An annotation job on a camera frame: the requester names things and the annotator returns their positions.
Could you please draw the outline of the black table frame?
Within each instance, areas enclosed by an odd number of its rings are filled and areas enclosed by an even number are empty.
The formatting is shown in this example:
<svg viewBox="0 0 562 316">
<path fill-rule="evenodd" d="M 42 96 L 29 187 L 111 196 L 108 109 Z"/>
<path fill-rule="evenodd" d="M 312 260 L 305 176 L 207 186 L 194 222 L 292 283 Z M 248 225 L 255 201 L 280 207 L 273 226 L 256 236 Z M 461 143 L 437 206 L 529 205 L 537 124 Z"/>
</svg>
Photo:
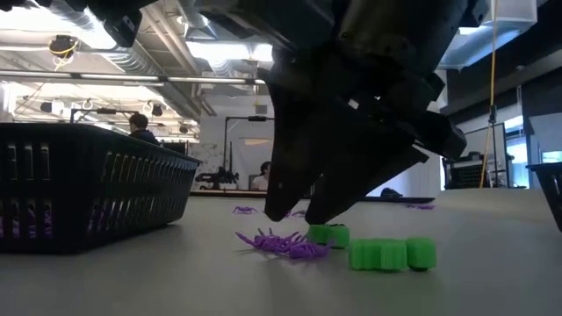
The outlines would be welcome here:
<svg viewBox="0 0 562 316">
<path fill-rule="evenodd" d="M 193 197 L 201 198 L 266 198 L 264 191 L 253 190 L 194 190 L 190 193 Z M 363 197 L 361 202 L 381 202 L 399 204 L 430 204 L 434 197 Z"/>
</svg>

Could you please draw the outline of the silver round ventilation duct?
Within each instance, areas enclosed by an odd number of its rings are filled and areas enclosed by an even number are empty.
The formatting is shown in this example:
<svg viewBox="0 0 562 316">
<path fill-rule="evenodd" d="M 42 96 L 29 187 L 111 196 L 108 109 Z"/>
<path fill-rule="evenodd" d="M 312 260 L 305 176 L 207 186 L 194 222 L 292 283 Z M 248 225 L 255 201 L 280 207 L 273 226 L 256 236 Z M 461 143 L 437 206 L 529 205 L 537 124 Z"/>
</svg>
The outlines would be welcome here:
<svg viewBox="0 0 562 316">
<path fill-rule="evenodd" d="M 49 10 L 57 18 L 70 23 L 71 26 L 83 32 L 80 37 L 85 39 L 86 35 L 107 35 L 104 22 L 85 7 L 82 11 L 75 11 L 65 0 L 34 0 L 41 8 Z M 103 49 L 102 55 L 126 75 L 156 75 L 165 76 L 163 69 L 152 59 L 149 53 L 136 42 L 131 47 L 122 47 L 116 43 L 113 47 Z M 182 90 L 175 83 L 146 83 L 153 92 L 161 95 L 164 100 L 180 116 L 199 119 L 202 113 L 215 116 L 216 111 L 201 97 L 198 97 L 194 89 Z"/>
</svg>

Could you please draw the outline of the black rig frame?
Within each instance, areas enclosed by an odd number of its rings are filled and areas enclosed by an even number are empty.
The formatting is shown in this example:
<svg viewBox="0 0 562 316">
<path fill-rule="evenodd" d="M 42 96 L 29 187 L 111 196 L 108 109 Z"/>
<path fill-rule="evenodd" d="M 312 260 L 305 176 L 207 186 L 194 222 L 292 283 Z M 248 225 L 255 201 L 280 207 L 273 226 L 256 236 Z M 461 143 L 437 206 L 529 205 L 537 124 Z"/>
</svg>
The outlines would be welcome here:
<svg viewBox="0 0 562 316">
<path fill-rule="evenodd" d="M 267 118 L 265 116 L 225 117 L 223 125 L 222 167 L 233 172 L 231 145 L 235 139 L 265 138 L 274 140 L 273 126 L 274 118 Z"/>
</svg>

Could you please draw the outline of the black ceiling device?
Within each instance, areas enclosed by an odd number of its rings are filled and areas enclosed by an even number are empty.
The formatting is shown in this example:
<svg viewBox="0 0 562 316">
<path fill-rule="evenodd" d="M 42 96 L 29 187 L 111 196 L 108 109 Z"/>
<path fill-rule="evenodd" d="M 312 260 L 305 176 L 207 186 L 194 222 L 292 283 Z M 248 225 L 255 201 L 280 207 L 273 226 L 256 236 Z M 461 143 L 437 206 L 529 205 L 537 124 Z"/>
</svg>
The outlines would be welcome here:
<svg viewBox="0 0 562 316">
<path fill-rule="evenodd" d="M 79 46 L 79 39 L 69 35 L 56 35 L 48 44 L 48 51 L 61 59 L 71 58 Z"/>
</svg>

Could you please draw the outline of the green skeleton figure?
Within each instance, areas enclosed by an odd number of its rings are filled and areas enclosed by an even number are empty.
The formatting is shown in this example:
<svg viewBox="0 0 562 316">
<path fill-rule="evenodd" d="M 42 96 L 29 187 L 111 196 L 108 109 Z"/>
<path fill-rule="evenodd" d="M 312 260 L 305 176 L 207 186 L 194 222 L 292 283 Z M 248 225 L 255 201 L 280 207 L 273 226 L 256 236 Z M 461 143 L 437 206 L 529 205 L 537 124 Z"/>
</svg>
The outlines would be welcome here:
<svg viewBox="0 0 562 316">
<path fill-rule="evenodd" d="M 350 230 L 343 224 L 311 225 L 307 237 L 316 244 L 330 244 L 331 248 L 345 249 L 350 244 Z"/>
<path fill-rule="evenodd" d="M 353 270 L 426 271 L 437 264 L 436 243 L 430 238 L 357 239 L 348 247 Z"/>
</svg>

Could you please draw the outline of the black tripod stand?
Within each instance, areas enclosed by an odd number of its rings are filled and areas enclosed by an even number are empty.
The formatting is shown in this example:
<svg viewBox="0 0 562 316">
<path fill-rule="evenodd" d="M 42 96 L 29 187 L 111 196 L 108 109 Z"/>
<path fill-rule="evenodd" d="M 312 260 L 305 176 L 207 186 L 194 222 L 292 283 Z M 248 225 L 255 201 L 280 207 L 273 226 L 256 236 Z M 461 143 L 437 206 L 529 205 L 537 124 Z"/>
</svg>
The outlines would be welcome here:
<svg viewBox="0 0 562 316">
<path fill-rule="evenodd" d="M 488 119 L 488 136 L 489 140 L 486 142 L 487 145 L 493 146 L 493 161 L 494 166 L 489 168 L 489 181 L 490 187 L 494 188 L 497 185 L 498 180 L 498 158 L 497 158 L 497 148 L 496 148 L 496 106 L 494 104 L 490 105 L 489 119 Z"/>
</svg>

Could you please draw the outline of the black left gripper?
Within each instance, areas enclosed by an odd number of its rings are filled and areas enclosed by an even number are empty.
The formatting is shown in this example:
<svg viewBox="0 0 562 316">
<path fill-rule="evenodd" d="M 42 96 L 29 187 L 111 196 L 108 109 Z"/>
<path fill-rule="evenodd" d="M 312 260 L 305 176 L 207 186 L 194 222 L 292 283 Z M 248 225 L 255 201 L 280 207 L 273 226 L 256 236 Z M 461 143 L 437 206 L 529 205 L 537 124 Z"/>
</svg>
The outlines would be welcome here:
<svg viewBox="0 0 562 316">
<path fill-rule="evenodd" d="M 75 0 L 91 47 L 132 47 L 141 26 L 141 9 L 158 0 Z"/>
</svg>

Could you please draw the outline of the white board panel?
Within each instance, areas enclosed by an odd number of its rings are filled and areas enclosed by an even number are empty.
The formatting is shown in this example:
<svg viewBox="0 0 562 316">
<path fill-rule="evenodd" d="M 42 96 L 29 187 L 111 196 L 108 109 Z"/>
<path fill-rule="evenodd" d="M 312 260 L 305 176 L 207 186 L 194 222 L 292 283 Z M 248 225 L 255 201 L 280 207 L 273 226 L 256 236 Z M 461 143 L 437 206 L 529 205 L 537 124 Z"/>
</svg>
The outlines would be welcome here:
<svg viewBox="0 0 562 316">
<path fill-rule="evenodd" d="M 495 125 L 496 148 L 498 163 L 503 164 L 506 161 L 506 141 L 504 124 Z M 485 153 L 487 128 L 481 128 L 472 132 L 465 133 L 466 147 L 462 156 L 468 155 L 470 152 Z M 488 145 L 488 158 L 493 159 L 493 146 Z"/>
</svg>

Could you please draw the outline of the person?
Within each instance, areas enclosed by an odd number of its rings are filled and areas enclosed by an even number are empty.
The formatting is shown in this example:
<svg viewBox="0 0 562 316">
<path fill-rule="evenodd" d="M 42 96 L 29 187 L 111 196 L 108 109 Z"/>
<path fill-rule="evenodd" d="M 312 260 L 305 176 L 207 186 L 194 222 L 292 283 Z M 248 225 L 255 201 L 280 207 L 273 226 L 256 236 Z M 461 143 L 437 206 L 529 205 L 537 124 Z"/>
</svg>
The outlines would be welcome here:
<svg viewBox="0 0 562 316">
<path fill-rule="evenodd" d="M 251 183 L 252 190 L 266 191 L 269 185 L 271 162 L 264 162 L 260 167 L 260 175 L 255 177 Z"/>
<path fill-rule="evenodd" d="M 160 145 L 160 142 L 153 133 L 148 130 L 148 118 L 145 115 L 139 113 L 133 114 L 129 118 L 129 126 L 131 137 L 156 146 Z"/>
</svg>

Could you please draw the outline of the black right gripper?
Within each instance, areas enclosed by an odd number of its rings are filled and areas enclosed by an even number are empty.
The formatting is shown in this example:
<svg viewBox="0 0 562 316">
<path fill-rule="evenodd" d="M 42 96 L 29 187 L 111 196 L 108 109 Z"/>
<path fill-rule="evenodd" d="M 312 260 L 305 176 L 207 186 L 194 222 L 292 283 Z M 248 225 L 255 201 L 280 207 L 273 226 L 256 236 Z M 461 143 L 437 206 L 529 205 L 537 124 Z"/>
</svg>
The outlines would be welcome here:
<svg viewBox="0 0 562 316">
<path fill-rule="evenodd" d="M 429 157 L 414 141 L 447 158 L 466 147 L 464 134 L 429 111 L 445 87 L 438 63 L 457 25 L 273 25 L 274 65 L 259 69 L 274 109 L 274 144 L 265 214 L 275 222 L 306 195 L 317 166 L 322 111 L 358 104 L 363 117 L 387 128 L 347 140 L 322 172 L 306 213 L 322 225 L 369 192 Z"/>
</svg>

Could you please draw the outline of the long white light bar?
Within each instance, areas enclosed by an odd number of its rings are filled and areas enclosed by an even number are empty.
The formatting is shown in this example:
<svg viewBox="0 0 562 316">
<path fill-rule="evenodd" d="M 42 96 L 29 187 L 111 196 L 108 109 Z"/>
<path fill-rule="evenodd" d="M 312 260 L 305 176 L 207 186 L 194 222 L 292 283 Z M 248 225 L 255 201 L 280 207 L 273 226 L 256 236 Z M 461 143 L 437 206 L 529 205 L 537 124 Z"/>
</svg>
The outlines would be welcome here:
<svg viewBox="0 0 562 316">
<path fill-rule="evenodd" d="M 28 82 L 61 83 L 127 83 L 132 85 L 161 85 L 164 83 L 197 83 L 227 85 L 265 85 L 264 80 L 237 77 L 116 75 L 76 72 L 31 71 L 0 69 L 0 79 Z"/>
</svg>

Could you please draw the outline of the black plastic basket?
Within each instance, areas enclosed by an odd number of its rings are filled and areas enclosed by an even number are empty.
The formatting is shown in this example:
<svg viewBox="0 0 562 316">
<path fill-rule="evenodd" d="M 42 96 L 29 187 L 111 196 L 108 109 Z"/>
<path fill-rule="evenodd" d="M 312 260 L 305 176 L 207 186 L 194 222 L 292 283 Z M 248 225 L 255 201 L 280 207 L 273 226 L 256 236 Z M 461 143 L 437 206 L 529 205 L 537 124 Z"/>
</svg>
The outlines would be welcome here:
<svg viewBox="0 0 562 316">
<path fill-rule="evenodd" d="M 199 164 L 96 126 L 0 123 L 0 253 L 75 253 L 179 220 Z"/>
<path fill-rule="evenodd" d="M 534 164 L 527 169 L 537 175 L 557 228 L 562 233 L 562 162 Z"/>
</svg>

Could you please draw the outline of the black crate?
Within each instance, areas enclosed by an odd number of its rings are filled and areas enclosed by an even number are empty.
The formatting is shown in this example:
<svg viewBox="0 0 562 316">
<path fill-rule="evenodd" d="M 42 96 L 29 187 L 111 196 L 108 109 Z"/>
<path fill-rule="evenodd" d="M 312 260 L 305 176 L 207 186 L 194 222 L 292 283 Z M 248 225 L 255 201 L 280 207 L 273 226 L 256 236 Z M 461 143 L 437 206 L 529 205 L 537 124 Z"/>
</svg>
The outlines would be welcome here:
<svg viewBox="0 0 562 316">
<path fill-rule="evenodd" d="M 469 152 L 457 159 L 444 158 L 444 188 L 446 190 L 476 189 L 480 186 L 483 169 L 483 158 L 480 152 Z"/>
</svg>

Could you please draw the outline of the white curtain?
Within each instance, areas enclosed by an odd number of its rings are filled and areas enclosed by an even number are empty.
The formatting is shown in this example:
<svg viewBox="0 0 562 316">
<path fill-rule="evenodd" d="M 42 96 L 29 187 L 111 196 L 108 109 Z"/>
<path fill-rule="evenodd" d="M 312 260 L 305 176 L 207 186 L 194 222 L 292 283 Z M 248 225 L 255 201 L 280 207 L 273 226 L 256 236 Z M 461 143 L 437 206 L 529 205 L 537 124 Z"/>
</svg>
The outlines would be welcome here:
<svg viewBox="0 0 562 316">
<path fill-rule="evenodd" d="M 273 139 L 238 138 L 231 148 L 233 172 L 239 175 L 238 188 L 256 190 L 254 179 L 262 174 L 262 165 L 270 161 Z"/>
</svg>

